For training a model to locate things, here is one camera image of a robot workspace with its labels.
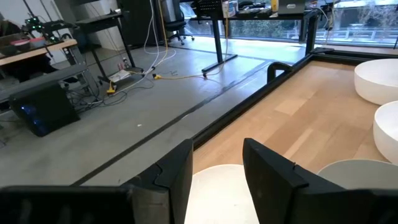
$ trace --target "computer tower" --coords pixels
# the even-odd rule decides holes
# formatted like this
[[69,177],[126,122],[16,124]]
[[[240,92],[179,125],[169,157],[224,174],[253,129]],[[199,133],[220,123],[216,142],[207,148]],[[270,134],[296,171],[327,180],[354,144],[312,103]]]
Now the computer tower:
[[131,0],[117,0],[118,8],[124,14],[124,19],[121,19],[122,32],[128,45],[132,47],[142,47],[147,38],[148,28],[148,45],[156,44],[157,41],[164,40],[162,30],[162,19],[159,14],[158,0],[151,0],[154,7],[154,23],[155,34],[152,26],[148,27],[152,17],[149,1],[131,1]]
[[9,103],[15,114],[39,137],[80,120],[58,82],[12,95]]

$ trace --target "window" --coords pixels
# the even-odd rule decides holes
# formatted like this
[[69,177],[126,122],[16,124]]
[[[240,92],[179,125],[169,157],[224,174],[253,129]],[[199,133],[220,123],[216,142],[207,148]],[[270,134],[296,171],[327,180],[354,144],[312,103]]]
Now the window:
[[180,4],[180,9],[184,13],[186,34],[198,34],[198,35],[213,35],[213,27],[211,21],[191,21],[192,17],[196,17],[196,14],[191,7],[192,2],[185,2]]
[[299,39],[300,21],[231,21],[232,37]]
[[398,0],[341,1],[335,5],[333,29],[320,22],[317,40],[356,45],[394,45],[398,37]]

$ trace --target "desk frame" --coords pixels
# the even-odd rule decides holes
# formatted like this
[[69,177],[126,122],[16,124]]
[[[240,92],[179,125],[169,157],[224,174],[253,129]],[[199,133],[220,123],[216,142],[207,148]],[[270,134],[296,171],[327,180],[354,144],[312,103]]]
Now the desk frame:
[[[305,48],[305,54],[308,55],[314,48],[315,45],[315,38],[317,34],[317,24],[318,18],[321,15],[319,10],[311,10],[306,12],[302,15],[286,15],[286,16],[278,16],[278,17],[231,17],[228,18],[228,21],[238,21],[238,20],[301,20],[300,26],[300,37],[298,38],[299,42],[303,42],[305,40],[305,36],[307,36],[307,45]],[[224,18],[219,18],[217,15],[206,17],[206,18],[193,18],[193,21],[212,21],[213,23],[213,33],[216,45],[216,54],[217,54],[217,62],[213,63],[206,68],[202,69],[201,71],[203,74],[208,73],[209,71],[213,70],[214,68],[222,65],[223,63],[236,58],[238,55],[227,55],[224,60],[223,52],[221,49],[221,37],[220,37],[220,27],[218,25],[218,21],[225,21]]]
[[214,135],[219,133],[224,127],[232,123],[235,119],[240,117],[247,110],[252,108],[256,103],[261,101],[268,94],[272,93],[276,88],[281,86],[289,78],[294,76],[303,67],[309,64],[311,61],[322,61],[329,63],[342,63],[345,65],[359,65],[363,62],[370,60],[384,59],[384,58],[395,58],[398,59],[398,55],[390,54],[370,54],[362,52],[350,52],[344,50],[335,50],[329,48],[318,47],[306,54],[304,58],[299,60],[297,63],[292,65],[290,69],[285,70],[278,76],[275,76],[275,67],[269,65],[267,79],[268,82],[254,92],[251,96],[246,98],[240,104],[230,109],[223,116],[219,117],[216,121],[211,123],[205,129],[201,130],[196,134],[193,139],[194,150],[198,149],[202,144],[210,140]]

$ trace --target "black chair back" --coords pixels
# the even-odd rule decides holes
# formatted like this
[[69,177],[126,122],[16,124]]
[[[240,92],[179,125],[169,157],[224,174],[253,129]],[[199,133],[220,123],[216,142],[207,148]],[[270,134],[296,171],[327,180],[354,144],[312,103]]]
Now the black chair back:
[[180,8],[180,0],[173,0],[174,14],[176,21],[184,21],[184,14]]

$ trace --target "concrete floor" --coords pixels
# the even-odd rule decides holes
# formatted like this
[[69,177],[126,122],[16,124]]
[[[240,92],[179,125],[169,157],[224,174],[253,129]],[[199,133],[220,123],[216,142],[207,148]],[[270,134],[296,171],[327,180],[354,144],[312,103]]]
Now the concrete floor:
[[[195,43],[202,43],[200,39],[197,38]],[[155,72],[162,73],[164,77],[171,77],[169,71],[177,71],[173,77],[200,74],[203,67],[216,60],[216,55],[211,52],[214,43],[206,45],[208,49],[205,51],[172,49],[176,50],[176,56],[160,64]],[[118,185],[125,182],[264,86],[266,68],[274,60],[262,58],[273,55],[275,58],[283,58],[285,62],[288,60],[287,62],[294,63],[303,54],[301,46],[289,44],[276,49],[256,41],[251,43],[250,48],[257,48],[257,51],[247,50],[243,57],[229,61],[220,74],[210,76],[208,80],[156,80],[152,89],[132,90],[126,101],[87,111],[81,114],[81,121],[44,138],[38,138],[24,128],[15,127],[13,123],[2,124],[5,128],[0,130],[0,135],[6,135],[2,138],[7,145],[0,149],[0,185],[75,183],[199,102],[223,92],[230,83],[240,82],[81,184]],[[238,53],[244,49],[244,44],[230,42],[229,49]],[[108,56],[104,53],[102,58],[109,58]],[[133,50],[132,56],[136,65],[144,69],[148,69],[155,59],[155,55],[147,54],[143,49]],[[104,60],[102,64],[106,73],[117,71],[116,64],[120,60],[119,56]],[[96,65],[90,65],[90,70],[94,76],[100,74]],[[139,84],[150,85],[148,81]]]

